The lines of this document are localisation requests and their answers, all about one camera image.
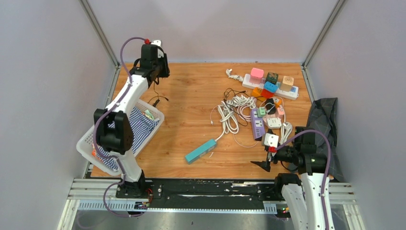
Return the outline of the teal power strip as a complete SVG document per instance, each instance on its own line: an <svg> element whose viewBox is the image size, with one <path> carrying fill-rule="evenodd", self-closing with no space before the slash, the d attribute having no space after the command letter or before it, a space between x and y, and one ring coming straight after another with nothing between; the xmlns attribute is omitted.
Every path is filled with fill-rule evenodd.
<svg viewBox="0 0 406 230"><path fill-rule="evenodd" d="M207 154L208 152L212 151L217 146L217 142L214 139L210 139L206 143L202 144L189 154L185 156L185 160L188 164L191 164Z"/></svg>

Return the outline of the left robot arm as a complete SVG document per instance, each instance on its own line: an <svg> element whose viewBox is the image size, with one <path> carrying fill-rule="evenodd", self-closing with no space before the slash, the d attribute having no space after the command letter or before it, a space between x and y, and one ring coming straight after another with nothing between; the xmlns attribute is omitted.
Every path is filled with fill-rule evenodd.
<svg viewBox="0 0 406 230"><path fill-rule="evenodd" d="M159 78L169 76L167 55L160 45L153 43L141 47L141 57L128 72L126 86L104 109L94 112L93 140L95 148L102 147L109 154L101 158L114 159L121 182L118 188L131 198L146 194L147 185L143 170L138 166L132 151L134 133L129 116L140 96Z"/></svg>

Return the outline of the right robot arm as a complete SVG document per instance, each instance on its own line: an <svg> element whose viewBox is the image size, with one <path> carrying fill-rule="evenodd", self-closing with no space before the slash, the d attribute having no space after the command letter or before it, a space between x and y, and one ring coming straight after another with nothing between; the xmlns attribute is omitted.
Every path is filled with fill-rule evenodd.
<svg viewBox="0 0 406 230"><path fill-rule="evenodd" d="M245 148L236 143L235 135L248 139L243 119L226 113L228 104L219 99L219 88L225 81L218 77L193 74L187 77L176 70L170 80L171 101L163 107L164 121L153 140L151 155L146 157L148 177L196 179L266 179L270 173L260 169L271 161L290 162L298 174L280 173L273 193L288 201L293 219L304 221L306 214L311 230L334 227L329 203L331 153L322 154L305 138L320 136L331 150L328 138L312 128L297 128L289 142L278 143L272 134L265 147L256 142Z"/></svg>

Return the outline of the black power adapter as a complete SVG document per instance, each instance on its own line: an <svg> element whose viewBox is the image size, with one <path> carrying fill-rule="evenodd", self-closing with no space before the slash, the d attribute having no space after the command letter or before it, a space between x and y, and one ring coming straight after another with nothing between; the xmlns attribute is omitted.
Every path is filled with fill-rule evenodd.
<svg viewBox="0 0 406 230"><path fill-rule="evenodd" d="M153 107L156 107L156 106L160 103L161 99L164 99L164 100L166 100L167 102L169 101L169 98L168 98L168 97L165 97L165 96L163 96L163 95L160 95L160 94L156 91L156 85L157 85L157 83L154 82L153 91L154 91L154 93L156 94L156 96L153 96L153 97L147 102L148 104L150 104L153 100L155 100L155 101L152 103L152 106L153 106Z"/></svg>

